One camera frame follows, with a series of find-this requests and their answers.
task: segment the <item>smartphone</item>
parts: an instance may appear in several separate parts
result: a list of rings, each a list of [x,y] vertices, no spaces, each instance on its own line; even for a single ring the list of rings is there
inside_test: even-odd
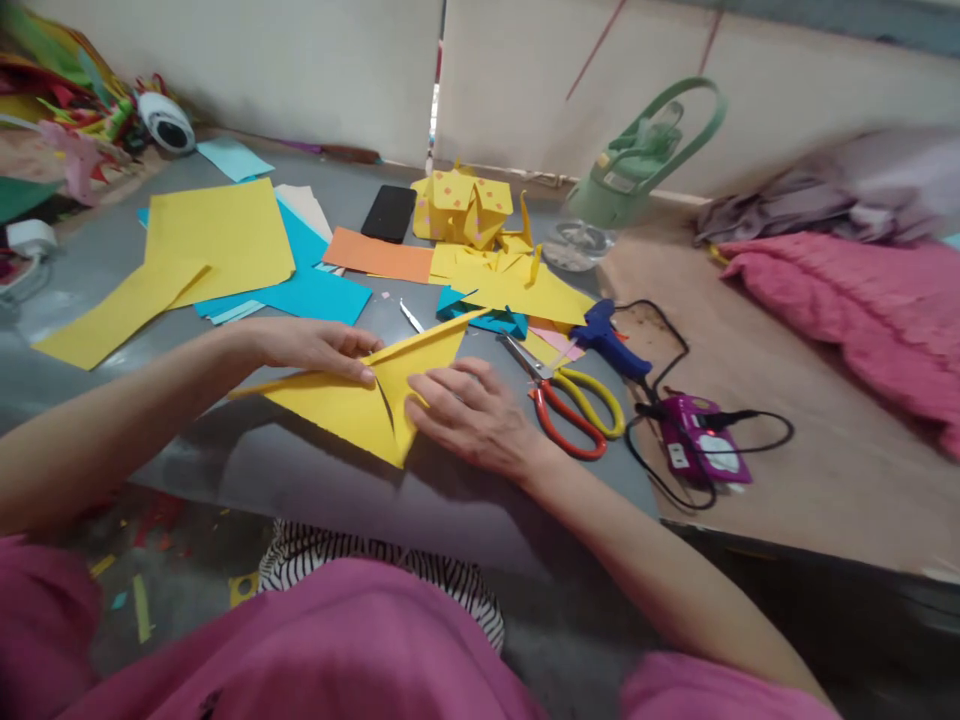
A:
[[[373,207],[360,231],[367,237],[375,237],[392,243],[402,243],[410,225],[413,204],[417,191],[411,188],[383,185],[373,201]]]

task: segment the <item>hand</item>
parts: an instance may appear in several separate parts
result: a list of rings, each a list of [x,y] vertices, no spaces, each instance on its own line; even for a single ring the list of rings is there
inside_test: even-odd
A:
[[[380,350],[383,341],[366,330],[303,318],[251,318],[234,328],[252,343],[261,365],[331,372],[367,385],[376,381],[357,358]]]
[[[484,360],[457,360],[448,368],[411,375],[408,382],[426,404],[416,395],[407,397],[407,417],[469,463],[522,484],[557,450]]]

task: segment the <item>black and white striped clothing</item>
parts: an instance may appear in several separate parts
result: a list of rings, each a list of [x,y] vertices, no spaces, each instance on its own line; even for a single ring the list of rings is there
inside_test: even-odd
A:
[[[497,654],[503,650],[500,604],[477,565],[286,520],[275,520],[273,529],[273,542],[260,561],[258,592],[289,590],[318,567],[337,558],[373,558],[407,570],[443,590],[477,621]]]

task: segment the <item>blue glue gun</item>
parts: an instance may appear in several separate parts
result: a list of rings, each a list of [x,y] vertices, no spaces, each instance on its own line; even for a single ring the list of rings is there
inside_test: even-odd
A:
[[[653,365],[634,355],[620,342],[620,338],[613,331],[613,323],[610,322],[614,310],[613,300],[601,300],[583,316],[587,321],[586,326],[571,330],[570,338],[576,340],[577,345],[582,348],[596,350],[614,370],[628,380],[640,382],[641,378],[653,370]]]

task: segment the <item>orange paper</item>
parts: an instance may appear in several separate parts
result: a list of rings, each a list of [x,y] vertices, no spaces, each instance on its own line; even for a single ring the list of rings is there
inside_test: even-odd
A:
[[[373,275],[426,284],[430,282],[433,250],[393,245],[338,227],[333,231],[333,240],[323,261]]]

